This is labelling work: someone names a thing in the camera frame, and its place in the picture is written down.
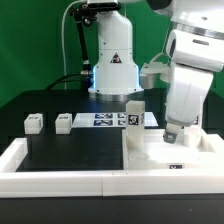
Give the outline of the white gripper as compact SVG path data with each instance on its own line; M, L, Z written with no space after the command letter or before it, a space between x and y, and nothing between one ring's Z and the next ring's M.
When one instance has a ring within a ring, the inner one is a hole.
M155 86L157 74L164 82L170 82L166 98L165 142L174 144L181 128L193 124L212 84L212 72L220 72L223 68L224 40L177 29L169 33L164 52L143 64L140 70L143 89Z

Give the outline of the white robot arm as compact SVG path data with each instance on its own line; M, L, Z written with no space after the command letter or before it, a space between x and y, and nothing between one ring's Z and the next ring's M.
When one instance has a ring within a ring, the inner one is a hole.
M118 12L120 2L87 0L98 20L99 59L94 66L92 96L111 98L143 89L132 58L132 24ZM170 18L163 53L169 58L166 128L163 139L196 120L213 80L224 68L224 0L146 0L152 11Z

